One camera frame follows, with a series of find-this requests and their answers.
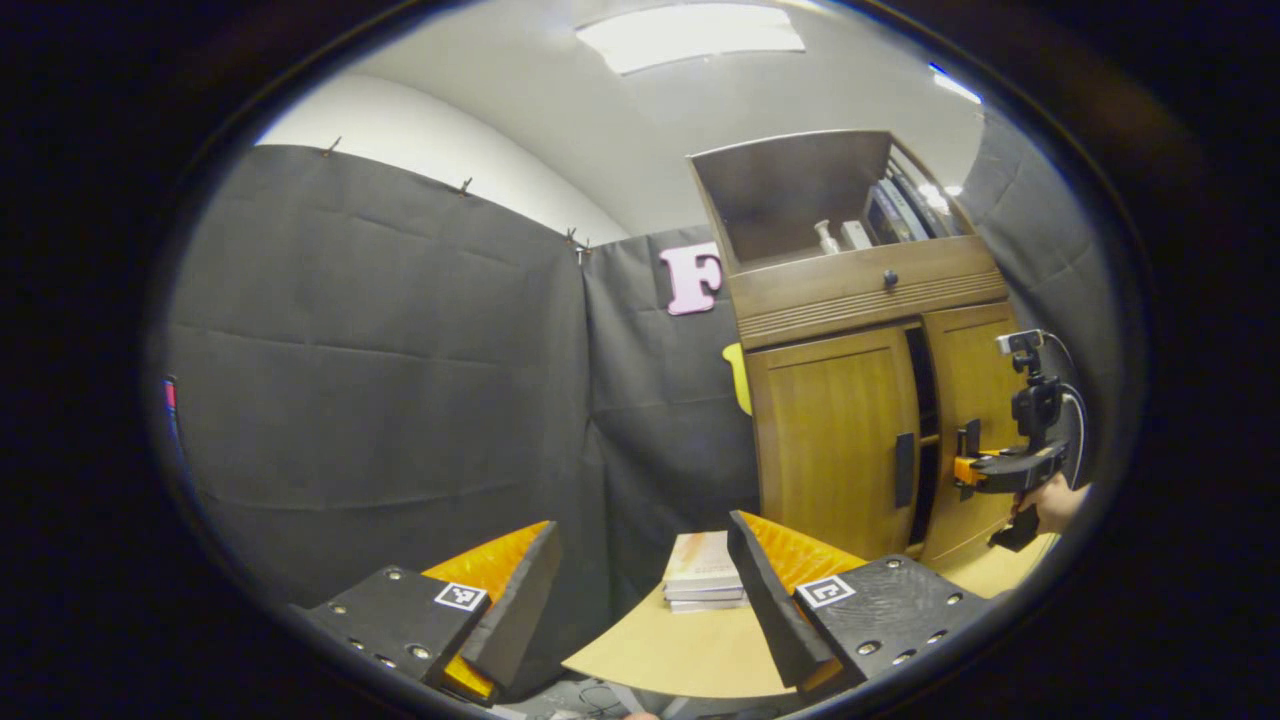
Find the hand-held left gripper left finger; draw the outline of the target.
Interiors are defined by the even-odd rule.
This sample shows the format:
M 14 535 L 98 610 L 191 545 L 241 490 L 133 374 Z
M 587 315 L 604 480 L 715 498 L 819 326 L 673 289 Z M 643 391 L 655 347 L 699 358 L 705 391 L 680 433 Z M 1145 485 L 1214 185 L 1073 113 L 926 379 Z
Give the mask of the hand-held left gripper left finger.
M 563 556 L 538 521 L 422 571 L 396 565 L 310 609 L 310 626 L 411 682 L 492 706 L 515 684 Z

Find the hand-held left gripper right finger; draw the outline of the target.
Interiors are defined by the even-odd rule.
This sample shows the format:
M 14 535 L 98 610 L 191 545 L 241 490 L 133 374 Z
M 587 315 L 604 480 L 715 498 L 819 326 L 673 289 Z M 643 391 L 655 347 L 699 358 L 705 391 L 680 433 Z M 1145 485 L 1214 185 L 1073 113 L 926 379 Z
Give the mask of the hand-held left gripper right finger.
M 933 655 L 991 605 L 905 555 L 864 560 L 741 510 L 727 550 L 780 679 L 805 701 Z

